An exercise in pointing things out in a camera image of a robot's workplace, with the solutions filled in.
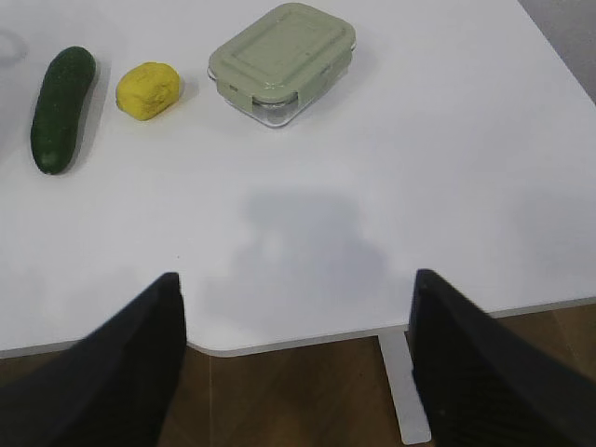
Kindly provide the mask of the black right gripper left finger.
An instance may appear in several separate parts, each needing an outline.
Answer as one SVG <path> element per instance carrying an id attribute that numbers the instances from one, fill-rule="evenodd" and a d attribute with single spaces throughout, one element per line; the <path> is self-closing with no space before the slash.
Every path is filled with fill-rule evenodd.
<path id="1" fill-rule="evenodd" d="M 157 445 L 186 343 L 180 278 L 166 273 L 86 338 L 2 386 L 2 445 Z"/>

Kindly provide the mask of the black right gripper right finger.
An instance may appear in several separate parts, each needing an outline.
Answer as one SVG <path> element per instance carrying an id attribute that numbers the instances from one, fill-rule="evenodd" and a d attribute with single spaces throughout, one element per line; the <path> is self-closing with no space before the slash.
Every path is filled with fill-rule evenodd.
<path id="1" fill-rule="evenodd" d="M 437 446 L 592 446 L 595 384 L 417 271 L 413 379 Z"/>

